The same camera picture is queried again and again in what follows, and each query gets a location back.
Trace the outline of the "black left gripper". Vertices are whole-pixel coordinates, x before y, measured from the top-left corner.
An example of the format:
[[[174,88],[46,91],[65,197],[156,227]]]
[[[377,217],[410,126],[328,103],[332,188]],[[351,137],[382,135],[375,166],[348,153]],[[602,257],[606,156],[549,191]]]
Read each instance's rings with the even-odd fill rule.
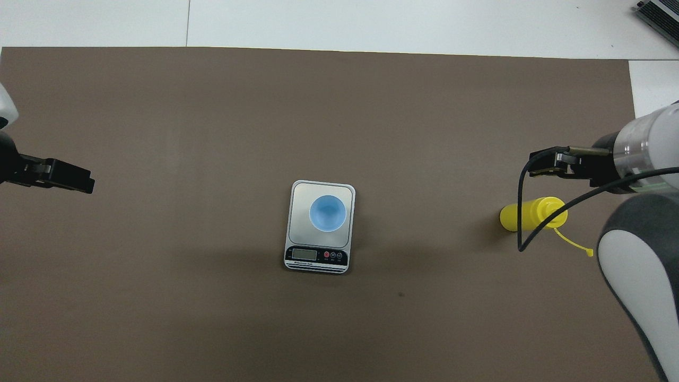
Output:
[[[1,182],[24,187],[61,188],[92,194],[95,180],[92,172],[74,164],[53,159],[53,185],[43,176],[50,174],[47,159],[20,154],[7,133],[1,132]]]

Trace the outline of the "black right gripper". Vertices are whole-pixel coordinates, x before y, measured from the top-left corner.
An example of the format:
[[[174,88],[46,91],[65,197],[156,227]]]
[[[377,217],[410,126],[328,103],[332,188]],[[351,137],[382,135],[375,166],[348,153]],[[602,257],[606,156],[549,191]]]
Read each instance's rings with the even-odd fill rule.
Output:
[[[529,176],[575,177],[599,188],[622,178],[614,164],[614,143],[618,133],[599,138],[591,147],[576,149],[577,157],[569,147],[549,147],[529,155]],[[570,165],[576,164],[576,174]]]

